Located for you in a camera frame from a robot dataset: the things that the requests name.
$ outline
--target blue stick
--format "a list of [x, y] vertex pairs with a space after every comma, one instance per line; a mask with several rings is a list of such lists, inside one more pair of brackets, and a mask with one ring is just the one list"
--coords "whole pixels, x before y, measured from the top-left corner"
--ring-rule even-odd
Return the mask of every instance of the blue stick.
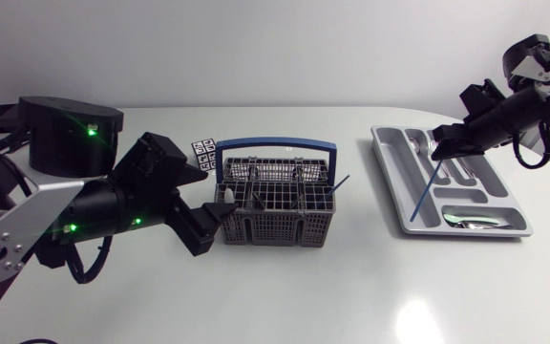
[[426, 188], [424, 189], [424, 193], [421, 194], [421, 197], [419, 198], [419, 203], [415, 207], [415, 211], [412, 213], [411, 222], [415, 220], [415, 216], [417, 216], [417, 213], [419, 212], [421, 205], [424, 203], [424, 200], [426, 199], [426, 195], [428, 195], [428, 190], [430, 190], [430, 185], [432, 185], [432, 183], [434, 182], [434, 178], [436, 178], [436, 173], [438, 173], [438, 170], [440, 169], [440, 165], [442, 163], [443, 161], [438, 162], [438, 165], [436, 166], [434, 173], [430, 177], [430, 181], [428, 182], [428, 185], [426, 185]]
[[347, 175], [342, 181], [340, 181], [338, 184], [336, 184], [334, 187], [332, 187], [331, 190], [328, 192], [327, 195], [332, 195], [332, 194], [334, 193], [334, 191], [335, 191], [336, 189], [338, 189], [339, 186], [341, 186], [341, 184], [342, 184], [344, 181], [346, 181], [348, 178], [349, 178], [349, 175]]

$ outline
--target cutlery basket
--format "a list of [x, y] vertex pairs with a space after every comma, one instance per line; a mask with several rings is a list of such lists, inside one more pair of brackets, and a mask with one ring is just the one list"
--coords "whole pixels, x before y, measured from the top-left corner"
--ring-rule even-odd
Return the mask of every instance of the cutlery basket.
[[[222, 151], [253, 146], [286, 146], [328, 152], [317, 159], [228, 158]], [[295, 138], [247, 138], [216, 144], [215, 202], [226, 189], [239, 206], [222, 224], [226, 244], [322, 247], [335, 212], [330, 190], [336, 169], [334, 143]]]

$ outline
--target white wall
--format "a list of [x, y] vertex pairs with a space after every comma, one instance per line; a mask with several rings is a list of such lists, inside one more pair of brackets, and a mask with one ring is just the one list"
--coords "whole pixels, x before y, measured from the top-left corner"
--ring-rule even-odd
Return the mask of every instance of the white wall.
[[0, 0], [0, 103], [390, 105], [461, 118], [546, 0]]

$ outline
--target blue handle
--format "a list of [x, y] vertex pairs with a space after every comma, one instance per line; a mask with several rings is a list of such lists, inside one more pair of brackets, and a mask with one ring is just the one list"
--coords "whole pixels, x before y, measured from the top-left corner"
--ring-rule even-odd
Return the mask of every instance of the blue handle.
[[256, 147], [256, 146], [284, 146], [315, 149], [328, 152], [328, 185], [334, 185], [334, 173], [336, 172], [336, 144], [310, 139], [297, 138], [245, 138], [222, 140], [216, 143], [216, 181], [224, 180], [222, 151], [226, 149]]

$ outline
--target gray basket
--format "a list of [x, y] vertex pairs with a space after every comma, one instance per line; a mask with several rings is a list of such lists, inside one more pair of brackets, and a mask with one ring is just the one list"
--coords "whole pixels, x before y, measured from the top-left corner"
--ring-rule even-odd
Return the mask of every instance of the gray basket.
[[231, 189], [239, 206], [222, 224], [226, 244], [324, 245], [335, 212], [326, 161], [229, 158], [218, 172], [215, 202]]

